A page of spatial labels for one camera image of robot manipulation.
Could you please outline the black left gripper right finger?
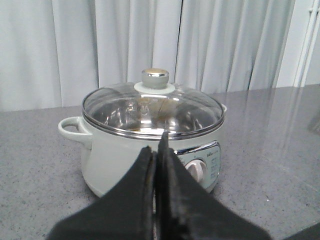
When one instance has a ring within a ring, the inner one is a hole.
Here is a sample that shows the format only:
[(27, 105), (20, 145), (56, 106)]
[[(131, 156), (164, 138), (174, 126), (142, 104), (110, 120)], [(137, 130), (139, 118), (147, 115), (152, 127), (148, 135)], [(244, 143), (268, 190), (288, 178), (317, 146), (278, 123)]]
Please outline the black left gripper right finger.
[(156, 155), (156, 236), (159, 240), (269, 240), (261, 227), (212, 198), (185, 169), (168, 133)]

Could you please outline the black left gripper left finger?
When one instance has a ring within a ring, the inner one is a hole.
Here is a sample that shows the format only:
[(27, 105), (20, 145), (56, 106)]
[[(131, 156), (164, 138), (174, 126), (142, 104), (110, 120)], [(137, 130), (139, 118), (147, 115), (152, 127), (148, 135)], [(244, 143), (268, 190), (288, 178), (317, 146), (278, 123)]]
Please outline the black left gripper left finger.
[(152, 240), (156, 161), (141, 149), (132, 167), (99, 200), (59, 221), (49, 240)]

